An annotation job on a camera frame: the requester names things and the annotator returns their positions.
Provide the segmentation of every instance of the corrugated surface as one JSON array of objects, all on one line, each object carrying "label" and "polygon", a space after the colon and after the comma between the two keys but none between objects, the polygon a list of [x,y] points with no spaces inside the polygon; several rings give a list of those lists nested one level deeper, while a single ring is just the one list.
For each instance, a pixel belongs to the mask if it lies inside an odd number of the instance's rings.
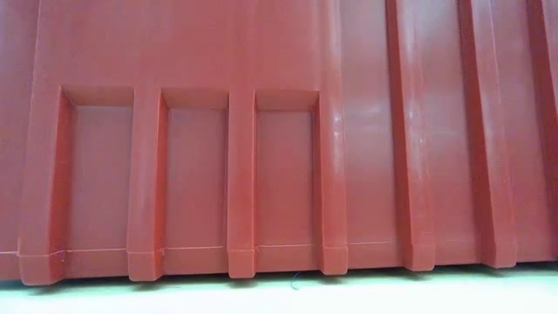
[{"label": "corrugated surface", "polygon": [[0,279],[558,256],[557,1],[2,0],[0,23]]}]

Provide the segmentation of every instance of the red plastic container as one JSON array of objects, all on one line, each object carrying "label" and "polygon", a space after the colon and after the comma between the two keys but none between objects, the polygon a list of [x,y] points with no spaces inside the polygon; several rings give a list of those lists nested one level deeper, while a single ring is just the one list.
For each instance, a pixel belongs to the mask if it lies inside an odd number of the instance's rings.
[{"label": "red plastic container", "polygon": [[553,0],[0,0],[0,279],[554,261],[557,38]]}]

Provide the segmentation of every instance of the floor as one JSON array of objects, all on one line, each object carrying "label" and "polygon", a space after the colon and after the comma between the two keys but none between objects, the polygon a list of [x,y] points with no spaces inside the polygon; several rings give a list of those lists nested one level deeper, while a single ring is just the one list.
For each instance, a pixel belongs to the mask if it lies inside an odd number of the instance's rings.
[{"label": "floor", "polygon": [[127,278],[71,280],[51,287],[0,283],[0,313],[188,312],[553,313],[558,311],[558,263],[510,270],[484,266],[260,274],[254,280],[171,276],[156,283]]}]

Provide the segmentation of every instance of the plastic bin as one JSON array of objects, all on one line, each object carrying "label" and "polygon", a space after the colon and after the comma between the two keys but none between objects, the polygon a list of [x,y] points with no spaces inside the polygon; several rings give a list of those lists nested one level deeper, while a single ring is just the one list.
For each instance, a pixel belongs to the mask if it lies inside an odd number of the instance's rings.
[{"label": "plastic bin", "polygon": [[0,279],[554,261],[557,38],[553,0],[0,0]]}]

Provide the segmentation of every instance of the red panel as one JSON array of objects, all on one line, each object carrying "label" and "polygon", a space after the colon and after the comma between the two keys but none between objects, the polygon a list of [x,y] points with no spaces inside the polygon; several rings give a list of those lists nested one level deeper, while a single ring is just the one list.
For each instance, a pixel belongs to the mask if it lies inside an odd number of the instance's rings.
[{"label": "red panel", "polygon": [[554,261],[557,21],[0,0],[0,279]]}]

